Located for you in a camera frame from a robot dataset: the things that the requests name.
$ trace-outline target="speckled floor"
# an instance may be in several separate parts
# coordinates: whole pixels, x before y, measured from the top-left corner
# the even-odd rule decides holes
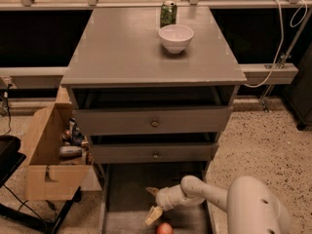
[[[23,138],[32,113],[42,104],[13,105],[11,135]],[[228,188],[237,176],[254,176],[265,182],[286,205],[291,217],[289,234],[312,233],[312,128],[298,131],[290,111],[277,97],[268,100],[270,112],[262,110],[253,97],[239,97],[234,112],[219,140],[219,150],[207,173],[214,185]],[[0,134],[7,131],[8,118],[0,117]],[[24,167],[7,181],[22,200],[24,199]],[[83,192],[82,201],[75,203],[58,233],[98,233],[101,193]],[[20,203],[2,187],[0,202],[14,209]],[[54,218],[46,202],[27,202],[43,218]],[[56,203],[57,211],[62,202]],[[217,234],[226,234],[226,214],[213,208]],[[0,233],[38,233],[0,218]]]

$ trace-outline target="green can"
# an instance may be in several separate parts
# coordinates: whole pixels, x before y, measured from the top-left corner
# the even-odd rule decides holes
[[[160,27],[176,24],[177,6],[173,1],[163,3],[160,13]]]

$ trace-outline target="white cable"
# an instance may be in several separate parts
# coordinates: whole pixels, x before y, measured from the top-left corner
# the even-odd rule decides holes
[[[282,7],[281,7],[281,4],[280,4],[280,1],[279,0],[273,0],[274,2],[277,3],[278,7],[279,7],[279,15],[280,15],[280,25],[281,25],[281,42],[280,42],[280,46],[276,52],[276,55],[274,57],[274,60],[273,60],[273,64],[272,64],[272,67],[271,67],[271,70],[270,72],[268,73],[268,75],[266,76],[266,78],[264,79],[264,81],[262,81],[261,83],[257,84],[257,85],[249,85],[249,84],[244,84],[244,86],[246,87],[249,87],[249,88],[258,88],[260,86],[262,86],[263,84],[266,83],[266,81],[270,78],[272,72],[273,72],[273,69],[275,68],[275,63],[276,63],[276,59],[281,51],[281,48],[282,48],[282,45],[283,45],[283,42],[284,42],[284,27],[283,27],[283,15],[282,15]]]
[[[300,25],[301,22],[304,20],[304,18],[305,18],[305,16],[306,16],[307,12],[308,12],[308,5],[307,5],[306,1],[305,1],[305,0],[301,0],[301,1],[303,1],[304,6],[305,6],[304,15],[302,16],[302,19],[301,19],[297,24],[293,25],[293,19],[295,18],[296,14],[300,11],[300,9],[303,7],[303,4],[301,4],[301,6],[296,10],[296,12],[295,12],[295,13],[293,14],[293,16],[292,16],[292,19],[291,19],[291,27],[297,27],[298,25]]]

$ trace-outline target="cardboard box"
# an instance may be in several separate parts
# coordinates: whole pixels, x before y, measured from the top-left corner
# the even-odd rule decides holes
[[[61,134],[68,129],[72,106],[56,102],[38,110],[21,142],[27,158],[27,200],[70,200],[92,166],[59,165]]]

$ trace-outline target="black chair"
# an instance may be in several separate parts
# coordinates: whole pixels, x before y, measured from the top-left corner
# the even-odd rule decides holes
[[[0,136],[0,188],[20,166],[26,156],[19,153],[20,139],[16,136]],[[73,202],[80,201],[80,188],[72,200],[67,200],[54,221],[44,220],[29,214],[21,213],[0,203],[0,216],[35,229],[42,233],[57,233]]]

